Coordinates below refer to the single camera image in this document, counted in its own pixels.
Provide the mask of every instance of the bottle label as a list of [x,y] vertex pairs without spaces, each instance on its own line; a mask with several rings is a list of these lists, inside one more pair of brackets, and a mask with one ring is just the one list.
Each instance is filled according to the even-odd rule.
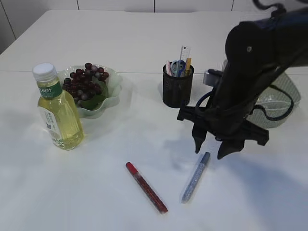
[[58,147],[64,147],[63,138],[61,136],[61,132],[54,114],[43,107],[39,107],[38,109],[45,122],[46,129],[49,132],[53,143]]
[[38,88],[40,91],[40,94],[45,99],[52,99],[54,97],[57,97],[58,95],[61,95],[62,88],[60,85],[60,82],[57,82],[55,85],[47,87],[47,88]]

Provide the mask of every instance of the silver marker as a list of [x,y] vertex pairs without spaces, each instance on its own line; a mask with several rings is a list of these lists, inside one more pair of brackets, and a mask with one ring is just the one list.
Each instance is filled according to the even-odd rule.
[[205,153],[202,160],[200,161],[196,171],[193,174],[193,177],[191,179],[191,182],[189,182],[184,195],[182,197],[182,203],[187,203],[189,201],[189,199],[191,198],[194,189],[196,188],[196,185],[205,169],[205,166],[210,158],[210,153]]

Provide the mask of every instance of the white bottle cap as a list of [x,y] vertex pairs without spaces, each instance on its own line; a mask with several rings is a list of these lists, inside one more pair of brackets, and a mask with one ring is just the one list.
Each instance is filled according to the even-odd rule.
[[43,63],[32,69],[33,76],[36,81],[49,82],[57,76],[56,68],[49,63]]

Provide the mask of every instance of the white wall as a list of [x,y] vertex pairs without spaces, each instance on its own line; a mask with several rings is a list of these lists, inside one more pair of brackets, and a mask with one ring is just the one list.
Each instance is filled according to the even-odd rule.
[[78,0],[81,10],[154,12],[154,0]]
[[231,11],[233,0],[155,0],[156,12]]
[[0,3],[0,54],[14,41],[14,34]]
[[[288,11],[308,7],[308,4],[300,3],[296,0],[260,0],[263,5],[270,5],[276,2],[282,3]],[[252,0],[234,0],[233,11],[259,11]]]
[[[258,11],[252,0],[0,0],[16,37],[24,33],[48,10],[124,10],[130,12]],[[296,0],[260,0],[263,4],[282,2],[288,10],[308,4]],[[0,4],[0,53],[14,40]]]
[[48,10],[78,10],[76,0],[1,0],[16,37]]

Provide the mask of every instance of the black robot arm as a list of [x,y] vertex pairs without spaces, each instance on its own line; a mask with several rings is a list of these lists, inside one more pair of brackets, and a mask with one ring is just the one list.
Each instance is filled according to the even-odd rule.
[[[223,72],[215,72],[220,78],[213,90],[195,107],[182,107],[178,115],[178,120],[194,123],[196,153],[207,132],[222,141],[218,159],[241,151],[245,140],[263,146],[269,140],[267,130],[246,118],[259,95],[274,88],[272,82],[288,67],[308,65],[308,8],[289,13],[280,9],[269,19],[239,23],[227,37],[226,55],[228,64]],[[206,107],[200,107],[207,97]]]

